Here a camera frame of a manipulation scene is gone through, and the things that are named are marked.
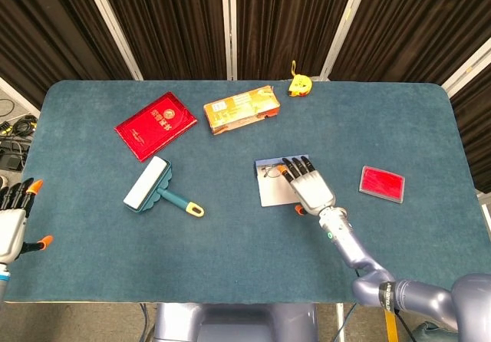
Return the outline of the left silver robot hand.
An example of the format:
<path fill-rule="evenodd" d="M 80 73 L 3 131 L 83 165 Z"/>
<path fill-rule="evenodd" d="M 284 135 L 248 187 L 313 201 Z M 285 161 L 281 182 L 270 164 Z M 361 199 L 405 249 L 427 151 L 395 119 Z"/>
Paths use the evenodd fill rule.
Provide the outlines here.
<path fill-rule="evenodd" d="M 1 265 L 4 268 L 24 253 L 44 251 L 54 241 L 53 235 L 36 242 L 25 241 L 28 218 L 42 186 L 42 179 L 28 178 L 1 188 Z"/>

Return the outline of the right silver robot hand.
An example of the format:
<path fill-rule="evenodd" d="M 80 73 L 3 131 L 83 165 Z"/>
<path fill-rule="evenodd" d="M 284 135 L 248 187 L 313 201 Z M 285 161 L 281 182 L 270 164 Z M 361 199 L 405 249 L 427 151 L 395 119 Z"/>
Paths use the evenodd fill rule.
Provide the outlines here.
<path fill-rule="evenodd" d="M 278 171 L 292 188 L 305 212 L 319 215 L 334 207 L 335 195 L 307 156 L 283 157 Z"/>

